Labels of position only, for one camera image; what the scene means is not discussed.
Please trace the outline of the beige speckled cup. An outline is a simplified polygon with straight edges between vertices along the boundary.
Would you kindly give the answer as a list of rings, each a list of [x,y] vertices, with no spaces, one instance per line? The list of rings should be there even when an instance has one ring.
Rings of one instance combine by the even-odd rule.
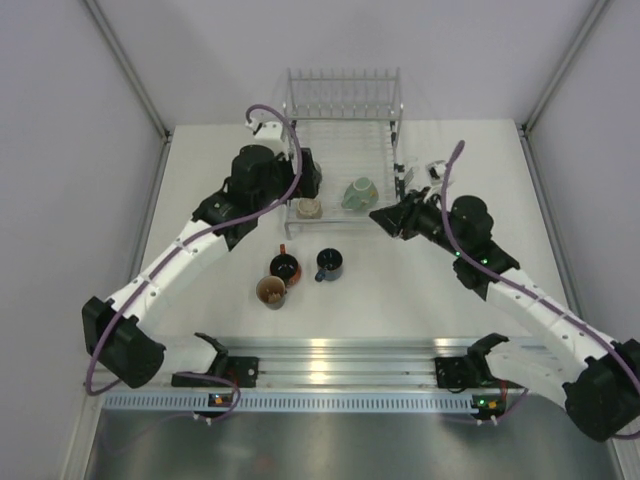
[[[318,199],[300,198],[296,203],[296,218],[316,220],[323,216],[322,203]]]

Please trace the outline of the teal green cup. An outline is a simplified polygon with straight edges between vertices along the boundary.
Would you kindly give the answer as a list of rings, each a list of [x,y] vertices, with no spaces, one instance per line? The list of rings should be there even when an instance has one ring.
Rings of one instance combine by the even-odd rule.
[[[351,211],[366,211],[373,208],[379,200],[377,187],[368,177],[354,180],[345,190],[341,207]]]

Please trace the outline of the dark blue mug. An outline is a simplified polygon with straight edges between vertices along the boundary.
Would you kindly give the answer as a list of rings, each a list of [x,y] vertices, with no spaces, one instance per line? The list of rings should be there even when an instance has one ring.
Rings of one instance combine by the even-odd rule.
[[[334,248],[325,248],[316,256],[317,272],[316,282],[335,281],[340,278],[343,271],[344,260],[342,254]]]

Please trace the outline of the black and red mug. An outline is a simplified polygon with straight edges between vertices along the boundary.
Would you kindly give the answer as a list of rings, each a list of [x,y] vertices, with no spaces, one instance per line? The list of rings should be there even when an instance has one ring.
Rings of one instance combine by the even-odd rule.
[[[279,254],[270,262],[269,272],[271,275],[280,278],[287,288],[295,286],[302,275],[302,268],[299,261],[286,250],[286,245],[279,246]]]

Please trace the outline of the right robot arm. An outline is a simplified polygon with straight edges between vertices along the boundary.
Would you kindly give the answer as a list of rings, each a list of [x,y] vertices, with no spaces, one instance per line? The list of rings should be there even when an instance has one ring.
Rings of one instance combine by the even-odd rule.
[[[461,196],[445,209],[439,196],[412,191],[369,216],[394,238],[421,235],[452,254],[460,283],[509,314],[555,357],[545,364],[508,337],[489,334],[464,357],[473,382],[513,382],[561,407],[587,437],[625,439],[623,429],[639,417],[638,341],[621,343],[591,328],[537,287],[493,241],[484,201]]]

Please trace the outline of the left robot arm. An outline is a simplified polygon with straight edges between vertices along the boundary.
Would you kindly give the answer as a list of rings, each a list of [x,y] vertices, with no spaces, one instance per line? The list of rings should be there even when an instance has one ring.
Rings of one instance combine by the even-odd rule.
[[[242,147],[222,187],[200,202],[182,231],[142,273],[106,300],[90,298],[82,308],[90,363],[86,391],[97,366],[130,388],[159,374],[194,373],[215,386],[227,376],[226,351],[203,333],[161,338],[165,310],[202,271],[230,253],[258,225],[261,216],[291,198],[312,198],[321,172],[310,149],[289,154],[282,146]]]

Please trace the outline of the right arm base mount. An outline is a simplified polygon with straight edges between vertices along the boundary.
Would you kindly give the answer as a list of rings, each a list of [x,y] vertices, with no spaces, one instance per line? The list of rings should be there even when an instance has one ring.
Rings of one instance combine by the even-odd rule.
[[[486,369],[469,356],[436,357],[437,386],[453,392],[479,388],[490,382]]]

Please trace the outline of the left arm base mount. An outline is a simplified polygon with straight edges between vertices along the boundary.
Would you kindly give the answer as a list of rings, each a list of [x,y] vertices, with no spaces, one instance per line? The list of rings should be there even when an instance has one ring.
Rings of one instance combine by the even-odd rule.
[[[207,377],[219,377],[240,388],[254,388],[258,379],[259,358],[255,356],[217,357],[212,367],[205,373]],[[176,388],[196,388],[222,386],[213,380],[185,377],[174,374],[171,386]]]

